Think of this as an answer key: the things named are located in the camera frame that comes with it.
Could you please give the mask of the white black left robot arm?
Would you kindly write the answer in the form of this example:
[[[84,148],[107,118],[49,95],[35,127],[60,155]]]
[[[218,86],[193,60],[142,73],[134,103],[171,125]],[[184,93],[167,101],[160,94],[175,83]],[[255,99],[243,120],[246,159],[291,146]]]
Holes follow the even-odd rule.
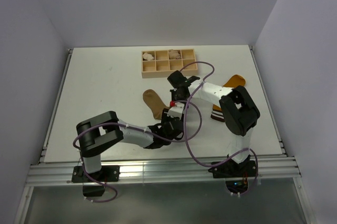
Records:
[[[76,125],[79,150],[84,164],[84,176],[98,181],[103,174],[101,153],[119,142],[144,149],[159,149],[183,136],[183,112],[164,109],[160,123],[146,127],[127,124],[116,112],[108,111]]]

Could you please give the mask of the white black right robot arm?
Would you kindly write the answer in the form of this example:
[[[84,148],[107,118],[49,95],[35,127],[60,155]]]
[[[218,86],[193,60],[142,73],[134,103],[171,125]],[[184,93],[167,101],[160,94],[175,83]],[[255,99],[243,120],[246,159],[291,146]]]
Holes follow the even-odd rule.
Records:
[[[238,177],[246,170],[249,160],[251,133],[260,117],[260,112],[243,86],[223,87],[206,82],[199,77],[186,78],[175,71],[167,78],[172,85],[172,102],[167,115],[178,117],[186,122],[188,104],[185,101],[198,98],[221,108],[225,124],[232,133],[228,171]]]

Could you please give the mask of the tan ribbed sock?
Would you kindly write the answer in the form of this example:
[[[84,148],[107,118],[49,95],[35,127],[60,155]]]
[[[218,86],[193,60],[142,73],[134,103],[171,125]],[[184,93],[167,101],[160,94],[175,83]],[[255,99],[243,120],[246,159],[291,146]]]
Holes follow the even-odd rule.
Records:
[[[159,95],[152,89],[148,89],[143,93],[143,101],[151,110],[154,119],[161,120],[164,109],[169,109]]]

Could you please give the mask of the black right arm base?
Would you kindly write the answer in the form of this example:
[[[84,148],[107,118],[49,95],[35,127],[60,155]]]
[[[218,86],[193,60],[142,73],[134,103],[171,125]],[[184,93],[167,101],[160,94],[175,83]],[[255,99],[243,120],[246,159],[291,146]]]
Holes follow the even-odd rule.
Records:
[[[241,196],[250,190],[249,178],[256,183],[259,166],[254,160],[246,160],[240,164],[230,160],[217,167],[209,168],[214,179],[225,179],[225,185],[231,195]]]

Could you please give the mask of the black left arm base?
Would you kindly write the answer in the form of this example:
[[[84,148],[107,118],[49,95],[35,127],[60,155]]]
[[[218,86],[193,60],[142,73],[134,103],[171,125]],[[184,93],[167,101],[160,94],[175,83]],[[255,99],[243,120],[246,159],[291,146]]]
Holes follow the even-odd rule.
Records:
[[[74,184],[83,184],[82,192],[86,198],[98,198],[105,192],[105,186],[108,182],[118,182],[120,175],[120,166],[108,165],[102,166],[99,171],[94,173],[85,172],[82,165],[73,168],[71,182]]]

